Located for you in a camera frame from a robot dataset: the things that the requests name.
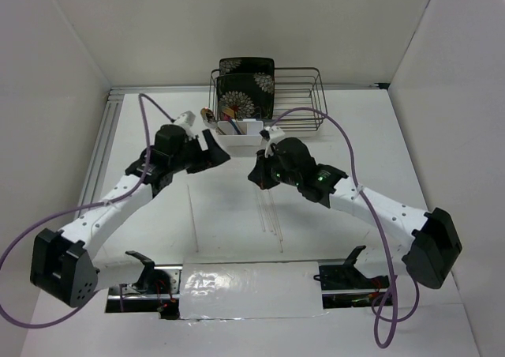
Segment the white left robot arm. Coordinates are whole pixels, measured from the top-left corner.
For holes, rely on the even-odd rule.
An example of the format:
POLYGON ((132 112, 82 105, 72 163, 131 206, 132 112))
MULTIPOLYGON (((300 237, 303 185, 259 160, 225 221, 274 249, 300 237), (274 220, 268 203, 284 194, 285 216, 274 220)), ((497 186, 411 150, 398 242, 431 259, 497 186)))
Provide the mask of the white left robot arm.
POLYGON ((103 204, 58 231, 43 229, 35 238, 30 281, 46 293, 76 308, 97 291, 128 284, 145 293, 155 286, 155 262, 127 250, 112 262, 94 259, 103 244, 137 210, 172 183, 180 171, 196 174, 230 160, 210 130, 202 133, 207 147, 182 126, 164 125, 155 143, 131 163, 103 204))

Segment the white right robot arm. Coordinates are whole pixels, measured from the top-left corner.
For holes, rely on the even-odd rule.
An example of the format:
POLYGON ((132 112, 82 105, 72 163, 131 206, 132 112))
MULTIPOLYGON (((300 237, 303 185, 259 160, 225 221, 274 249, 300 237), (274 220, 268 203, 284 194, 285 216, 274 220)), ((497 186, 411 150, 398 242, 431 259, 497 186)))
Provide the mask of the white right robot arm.
POLYGON ((462 252, 447 211, 416 209, 358 186, 346 172, 317 163, 308 147, 295 137, 280 141, 270 152, 257 151, 248 179, 262 190, 279 184, 293 186, 308 201, 370 225, 380 224, 386 235, 406 249, 402 257, 406 271, 424 287, 441 288, 462 252))

